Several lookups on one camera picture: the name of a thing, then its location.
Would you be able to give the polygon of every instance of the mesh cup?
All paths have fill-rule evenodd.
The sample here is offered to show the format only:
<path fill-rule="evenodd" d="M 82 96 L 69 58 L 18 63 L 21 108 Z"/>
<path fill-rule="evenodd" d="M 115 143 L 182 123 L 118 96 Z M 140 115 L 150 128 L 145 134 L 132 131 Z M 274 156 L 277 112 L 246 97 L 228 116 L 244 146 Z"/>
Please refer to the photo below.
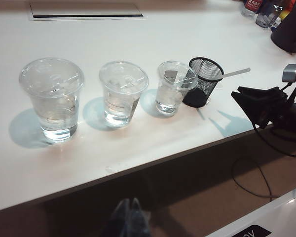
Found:
<path fill-rule="evenodd" d="M 215 76 L 223 75 L 221 66 L 208 58 L 197 57 L 191 59 L 189 66 L 198 76 L 198 84 L 184 98 L 183 103 L 191 107 L 199 108 L 206 104 L 207 99 L 214 90 L 218 80 L 207 80 Z"/>

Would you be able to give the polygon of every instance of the white table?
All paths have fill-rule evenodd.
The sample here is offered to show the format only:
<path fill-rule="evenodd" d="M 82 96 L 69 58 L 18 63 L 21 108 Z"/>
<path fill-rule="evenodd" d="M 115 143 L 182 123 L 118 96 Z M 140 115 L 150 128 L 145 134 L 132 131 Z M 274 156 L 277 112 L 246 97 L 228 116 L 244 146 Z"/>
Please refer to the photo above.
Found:
<path fill-rule="evenodd" d="M 23 2 L 0 1 L 0 209 L 63 195 L 252 130 L 230 93 L 238 86 L 284 86 L 282 71 L 296 63 L 296 55 L 279 49 L 270 31 L 241 16 L 240 5 L 142 0 L 137 1 L 146 18 L 141 20 L 29 21 Z M 252 71 L 224 79 L 199 111 L 182 104 L 172 118 L 160 117 L 153 110 L 158 65 L 188 63 L 196 56 L 213 59 L 226 73 Z M 85 75 L 78 130 L 70 141 L 53 146 L 40 141 L 31 102 L 18 83 L 22 67 L 43 57 L 71 60 Z M 101 120 L 98 72 L 115 60 L 142 67 L 149 86 L 131 124 L 109 130 Z"/>

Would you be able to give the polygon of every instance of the clear plastic cup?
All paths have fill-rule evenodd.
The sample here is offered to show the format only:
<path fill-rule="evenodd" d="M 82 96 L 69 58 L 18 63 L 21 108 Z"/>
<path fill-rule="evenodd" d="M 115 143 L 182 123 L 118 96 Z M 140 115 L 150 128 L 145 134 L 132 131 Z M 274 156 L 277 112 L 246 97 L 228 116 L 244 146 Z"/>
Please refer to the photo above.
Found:
<path fill-rule="evenodd" d="M 163 115 L 173 116 L 188 91 L 197 86 L 198 77 L 188 65 L 176 61 L 162 63 L 158 72 L 156 108 Z"/>
<path fill-rule="evenodd" d="M 79 91 L 84 81 L 81 69 L 65 59 L 43 58 L 26 65 L 19 81 L 47 140 L 70 138 L 77 128 Z"/>
<path fill-rule="evenodd" d="M 104 117 L 108 126 L 123 127 L 132 119 L 148 76 L 135 64 L 110 62 L 99 73 L 104 91 Z"/>

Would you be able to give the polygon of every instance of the black cable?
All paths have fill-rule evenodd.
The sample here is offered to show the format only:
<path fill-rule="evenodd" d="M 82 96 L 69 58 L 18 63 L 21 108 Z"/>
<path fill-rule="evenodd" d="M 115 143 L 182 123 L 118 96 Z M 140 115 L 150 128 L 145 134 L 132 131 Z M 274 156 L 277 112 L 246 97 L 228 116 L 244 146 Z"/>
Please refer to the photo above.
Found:
<path fill-rule="evenodd" d="M 277 147 L 273 146 L 272 144 L 270 144 L 264 137 L 262 137 L 262 135 L 259 133 L 256 125 L 254 123 L 252 123 L 252 126 L 253 126 L 253 129 L 255 130 L 256 134 L 268 145 L 270 146 L 272 149 L 276 150 L 277 152 L 279 153 L 282 153 L 283 155 L 286 155 L 286 156 L 289 156 L 289 157 L 295 157 L 296 158 L 296 155 L 293 155 L 293 154 L 289 154 L 287 152 L 284 152 L 280 149 L 278 149 Z"/>
<path fill-rule="evenodd" d="M 234 175 L 234 169 L 235 169 L 235 166 L 236 166 L 236 164 L 237 164 L 240 160 L 242 160 L 242 159 L 243 159 L 243 160 L 251 161 L 252 163 L 254 163 L 254 164 L 256 165 L 256 167 L 258 167 L 258 169 L 259 169 L 259 171 L 260 171 L 260 173 L 261 173 L 261 175 L 262 175 L 262 177 L 263 177 L 263 179 L 264 179 L 264 181 L 265 181 L 265 183 L 266 183 L 266 185 L 267 185 L 267 189 L 268 189 L 269 195 L 262 195 L 262 194 L 254 193 L 253 191 L 250 191 L 250 190 L 246 189 L 245 187 L 243 187 L 243 186 L 242 186 L 241 184 L 239 184 L 239 182 L 235 179 L 235 175 Z M 231 166 L 231 177 L 232 177 L 233 181 L 234 181 L 239 187 L 241 187 L 243 190 L 247 191 L 248 193 L 250 193 L 250 194 L 252 194 L 252 195 L 254 195 L 254 196 L 257 196 L 257 197 L 260 197 L 260 198 L 270 198 L 270 201 L 272 201 L 272 198 L 278 198 L 278 197 L 279 197 L 279 196 L 276 196 L 276 195 L 273 195 L 273 194 L 272 194 L 272 190 L 271 190 L 271 188 L 270 188 L 270 185 L 268 184 L 268 181 L 267 181 L 267 179 L 266 179 L 266 177 L 265 177 L 265 175 L 264 175 L 264 173 L 263 173 L 261 167 L 260 167 L 259 164 L 258 164 L 256 161 L 254 161 L 253 159 L 250 159 L 250 158 L 238 158 L 237 160 L 235 160 L 234 163 L 233 163 L 232 166 Z"/>

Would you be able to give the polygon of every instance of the brown floor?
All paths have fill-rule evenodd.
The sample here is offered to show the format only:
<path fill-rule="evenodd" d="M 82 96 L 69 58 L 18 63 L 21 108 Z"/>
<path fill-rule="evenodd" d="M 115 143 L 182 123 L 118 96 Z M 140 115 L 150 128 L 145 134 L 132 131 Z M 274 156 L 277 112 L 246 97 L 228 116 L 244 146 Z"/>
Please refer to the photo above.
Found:
<path fill-rule="evenodd" d="M 296 154 L 296 144 L 263 134 Z M 96 237 L 118 202 L 133 197 L 151 213 L 153 237 L 205 236 L 269 202 L 231 179 L 237 158 L 258 162 L 274 195 L 296 188 L 296 158 L 278 154 L 252 134 L 45 203 L 2 211 L 0 237 Z M 252 163 L 239 162 L 235 172 L 245 187 L 268 195 Z"/>

